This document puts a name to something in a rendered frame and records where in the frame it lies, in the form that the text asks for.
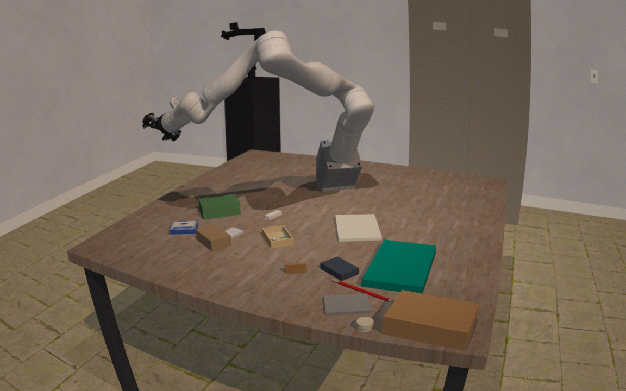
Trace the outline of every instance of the wall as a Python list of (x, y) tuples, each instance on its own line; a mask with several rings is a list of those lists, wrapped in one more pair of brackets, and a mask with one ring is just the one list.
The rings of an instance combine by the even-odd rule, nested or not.
[(0, 0), (0, 223), (153, 151), (148, 45), (148, 0)]
[[(408, 163), (409, 42), (405, 2), (374, 0), (310, 2), (151, 2), (152, 111), (167, 111), (171, 97), (202, 94), (253, 43), (253, 36), (221, 38), (238, 22), (241, 29), (280, 30), (303, 62), (322, 62), (362, 86), (375, 104), (358, 149), (362, 160)], [(271, 77), (261, 69), (258, 76)], [(331, 139), (343, 112), (335, 97), (320, 97), (291, 81), (280, 81), (281, 151), (315, 155)], [(156, 151), (226, 158), (223, 103), (202, 124), (188, 124), (180, 138)]]
[(626, 208), (626, 2), (531, 5), (523, 193)]

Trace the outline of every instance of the small open box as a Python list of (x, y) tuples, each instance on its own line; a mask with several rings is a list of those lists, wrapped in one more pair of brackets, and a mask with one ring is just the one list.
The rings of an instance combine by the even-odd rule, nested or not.
[(270, 248), (280, 248), (293, 245), (293, 237), (283, 225), (265, 227), (262, 229), (262, 235), (267, 239), (267, 243)]

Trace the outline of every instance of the teal book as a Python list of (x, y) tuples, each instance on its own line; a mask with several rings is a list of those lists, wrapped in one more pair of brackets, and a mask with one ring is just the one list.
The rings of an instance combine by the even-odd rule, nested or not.
[(424, 293), (436, 246), (384, 240), (361, 279), (365, 288)]
[(204, 220), (241, 214), (241, 202), (235, 194), (199, 199), (199, 213)]

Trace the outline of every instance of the tabletop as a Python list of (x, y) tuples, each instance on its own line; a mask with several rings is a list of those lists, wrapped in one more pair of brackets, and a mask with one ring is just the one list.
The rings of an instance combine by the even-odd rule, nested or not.
[[(250, 150), (146, 205), (68, 251), (70, 262), (167, 300), (310, 342), (435, 364), (484, 369), (502, 264), (506, 180), (363, 161), (356, 188), (321, 192), (315, 156)], [(203, 220), (199, 198), (235, 194), (241, 214)], [(267, 220), (266, 213), (283, 215)], [(320, 262), (340, 257), (361, 286), (381, 241), (338, 242), (335, 215), (374, 213), (383, 239), (436, 245), (425, 294), (479, 304), (467, 349), (358, 332), (360, 316), (323, 314), (323, 296), (358, 292), (333, 283)], [(172, 221), (244, 231), (213, 253)], [(261, 229), (283, 225), (295, 240), (270, 248)], [(288, 262), (307, 273), (287, 274)], [(394, 299), (399, 292), (370, 289)], [(378, 326), (389, 302), (370, 297)]]

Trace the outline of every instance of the table leg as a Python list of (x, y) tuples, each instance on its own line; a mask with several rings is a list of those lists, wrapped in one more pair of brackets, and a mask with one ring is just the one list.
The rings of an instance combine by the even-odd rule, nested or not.
[(448, 367), (444, 391), (462, 391), (467, 379), (467, 368)]
[(89, 282), (91, 299), (93, 300), (93, 306), (100, 324), (100, 331), (103, 332), (105, 345), (108, 347), (108, 353), (112, 360), (112, 366), (115, 367), (117, 380), (120, 381), (120, 387), (122, 387), (122, 391), (139, 391), (137, 381), (132, 373), (132, 367), (129, 366), (127, 352), (124, 350), (120, 329), (117, 327), (115, 312), (112, 311), (105, 276), (85, 268), (84, 271), (86, 273), (86, 281)]

